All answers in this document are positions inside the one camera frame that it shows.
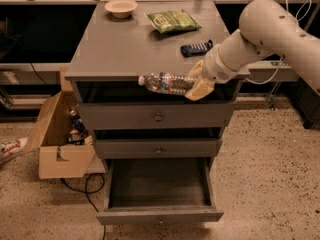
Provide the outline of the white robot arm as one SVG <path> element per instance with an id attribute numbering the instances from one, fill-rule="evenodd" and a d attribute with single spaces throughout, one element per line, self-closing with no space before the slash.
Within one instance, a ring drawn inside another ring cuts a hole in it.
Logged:
<path id="1" fill-rule="evenodd" d="M 303 30 L 296 18 L 271 0 L 249 3 L 239 28 L 215 45 L 190 71 L 196 79 L 185 97 L 197 101 L 225 84 L 246 65 L 276 54 L 314 90 L 320 90 L 320 39 Z"/>

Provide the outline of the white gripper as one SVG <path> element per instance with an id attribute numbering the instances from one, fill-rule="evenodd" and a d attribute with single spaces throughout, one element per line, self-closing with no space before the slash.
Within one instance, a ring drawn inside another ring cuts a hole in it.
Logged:
<path id="1" fill-rule="evenodd" d="M 191 101 L 200 100 L 214 91 L 215 83 L 225 84 L 237 75 L 237 71 L 225 65 L 219 54 L 219 45 L 215 45 L 206 53 L 204 60 L 199 60 L 188 72 L 189 77 L 199 77 L 185 97 Z"/>

